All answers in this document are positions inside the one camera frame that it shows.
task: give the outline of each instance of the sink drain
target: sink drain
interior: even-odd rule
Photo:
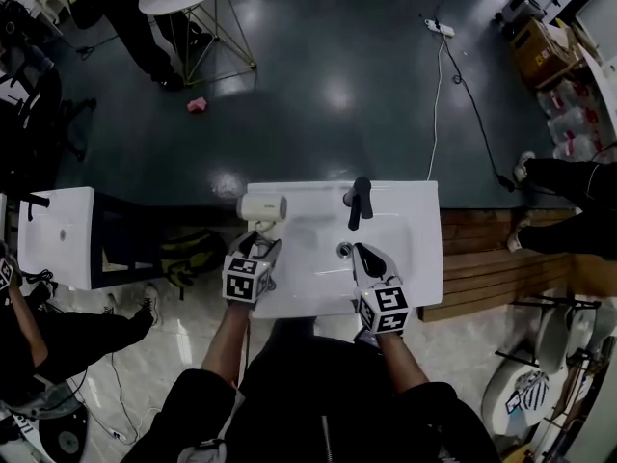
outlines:
[[[341,242],[336,247],[336,254],[341,259],[349,259],[351,257],[352,249],[354,246],[349,242]]]

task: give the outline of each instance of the cardboard box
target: cardboard box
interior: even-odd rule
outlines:
[[[537,86],[576,60],[553,36],[545,24],[531,19],[510,42],[514,61],[528,86]]]

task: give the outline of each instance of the office chair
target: office chair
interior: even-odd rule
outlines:
[[[62,84],[55,68],[43,74],[33,86],[24,72],[26,67],[28,63],[24,62],[13,77],[0,78],[0,84],[19,82],[28,94],[25,101],[15,105],[3,101],[0,107],[3,123],[8,127],[8,135],[3,138],[11,153],[10,159],[3,162],[7,178],[3,182],[35,190],[38,187],[32,186],[32,178],[48,168],[50,161],[57,161],[58,147],[66,147],[78,161],[83,161],[85,152],[68,140],[67,128],[85,108],[93,110],[96,100],[90,98],[77,104],[62,100]]]

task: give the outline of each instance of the black faucet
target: black faucet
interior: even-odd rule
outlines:
[[[360,216],[363,220],[373,217],[373,206],[370,203],[370,180],[366,177],[358,177],[354,186],[343,196],[343,203],[351,207],[349,224],[347,228],[355,232],[360,225]]]

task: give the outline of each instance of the forearm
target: forearm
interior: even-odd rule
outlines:
[[[201,368],[220,375],[228,384],[235,385],[240,375],[242,343],[249,323],[249,306],[233,302],[225,311]]]
[[[377,342],[386,359],[392,386],[398,395],[429,382],[400,336],[396,333],[384,333],[377,335]]]
[[[21,334],[30,345],[33,364],[35,367],[38,367],[47,358],[47,345],[40,334],[37,321],[32,315],[32,311],[30,307],[28,307],[17,285],[11,284],[9,286],[9,297],[13,304],[13,310],[17,317],[17,323],[19,324]]]

